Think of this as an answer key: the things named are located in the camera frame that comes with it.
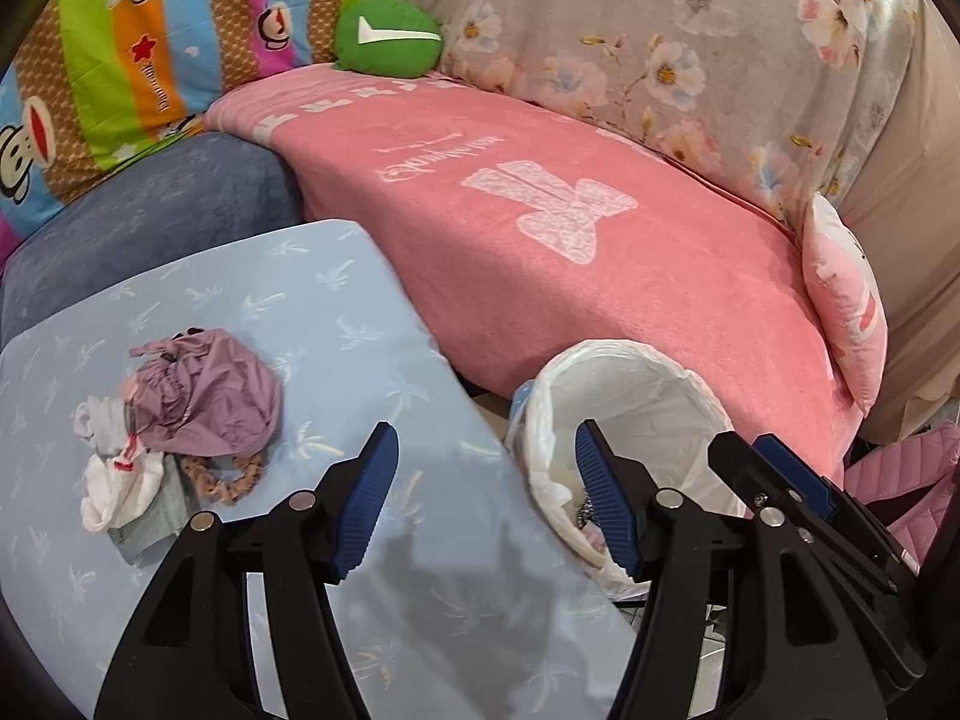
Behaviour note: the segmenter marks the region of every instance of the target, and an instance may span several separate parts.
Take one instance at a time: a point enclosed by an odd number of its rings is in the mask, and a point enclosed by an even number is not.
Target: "white plastic bag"
[[[560,353],[517,391],[506,445],[547,522],[614,600],[642,595],[646,586],[576,525],[586,493],[574,433],[584,419],[596,420],[616,455],[643,461],[661,488],[681,490],[717,514],[746,514],[707,466],[710,441],[733,425],[703,379],[636,341],[582,341]]]

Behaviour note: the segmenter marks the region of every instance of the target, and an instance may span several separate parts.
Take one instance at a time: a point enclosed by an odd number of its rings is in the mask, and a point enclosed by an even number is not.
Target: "colorful striped fabric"
[[[240,84],[330,60],[355,0],[51,0],[0,80],[0,264]]]

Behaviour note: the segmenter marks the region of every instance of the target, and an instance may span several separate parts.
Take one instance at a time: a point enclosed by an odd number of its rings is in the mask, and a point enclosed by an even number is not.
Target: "red star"
[[[142,62],[143,60],[147,60],[149,62],[154,56],[155,45],[157,45],[157,41],[151,40],[149,35],[144,35],[140,38],[139,43],[131,46],[133,61]]]

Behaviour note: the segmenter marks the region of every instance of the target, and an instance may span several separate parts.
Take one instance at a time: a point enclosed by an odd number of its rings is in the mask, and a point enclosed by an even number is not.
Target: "floor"
[[[507,435],[507,420],[510,415],[510,401],[505,398],[494,395],[492,392],[484,392],[473,399],[473,405],[487,420],[487,424],[496,434],[499,440]]]

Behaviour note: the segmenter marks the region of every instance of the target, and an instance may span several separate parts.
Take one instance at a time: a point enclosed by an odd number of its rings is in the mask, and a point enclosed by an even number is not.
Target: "gray cloth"
[[[173,143],[72,202],[13,253],[0,338],[6,346],[125,278],[303,220],[296,180],[272,151],[223,133]]]
[[[134,565],[144,550],[181,531],[190,517],[190,508],[176,458],[164,455],[163,481],[147,511],[122,528],[110,528],[107,532],[127,564]]]

